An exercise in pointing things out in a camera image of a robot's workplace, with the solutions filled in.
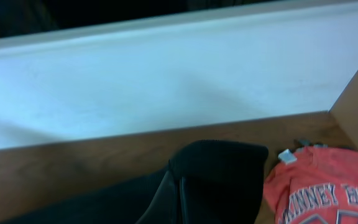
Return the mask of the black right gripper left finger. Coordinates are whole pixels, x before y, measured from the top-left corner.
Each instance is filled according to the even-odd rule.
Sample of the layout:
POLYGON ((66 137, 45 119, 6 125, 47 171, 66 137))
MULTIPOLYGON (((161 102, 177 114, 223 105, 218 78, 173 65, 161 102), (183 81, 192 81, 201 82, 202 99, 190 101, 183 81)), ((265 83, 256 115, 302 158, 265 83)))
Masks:
POLYGON ((170 171, 166 171, 150 205, 136 224, 177 224, 178 187, 170 171))

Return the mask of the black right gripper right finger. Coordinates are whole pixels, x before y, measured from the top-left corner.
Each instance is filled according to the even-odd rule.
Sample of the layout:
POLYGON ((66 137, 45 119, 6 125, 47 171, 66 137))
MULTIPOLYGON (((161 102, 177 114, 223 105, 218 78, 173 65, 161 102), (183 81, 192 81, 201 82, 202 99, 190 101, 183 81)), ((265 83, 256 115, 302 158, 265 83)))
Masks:
POLYGON ((182 177, 180 180, 180 204, 181 204, 182 224, 189 224, 187 196, 188 196, 188 189, 187 189, 186 179, 182 177))

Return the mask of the black polo shirt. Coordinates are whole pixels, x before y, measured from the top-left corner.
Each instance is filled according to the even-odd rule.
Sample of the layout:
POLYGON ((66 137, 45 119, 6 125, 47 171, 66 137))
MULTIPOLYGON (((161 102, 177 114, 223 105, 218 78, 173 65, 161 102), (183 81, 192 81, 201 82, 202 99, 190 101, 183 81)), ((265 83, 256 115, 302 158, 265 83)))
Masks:
POLYGON ((262 202, 264 146, 201 140, 152 174, 15 217, 44 223, 253 223, 262 202))

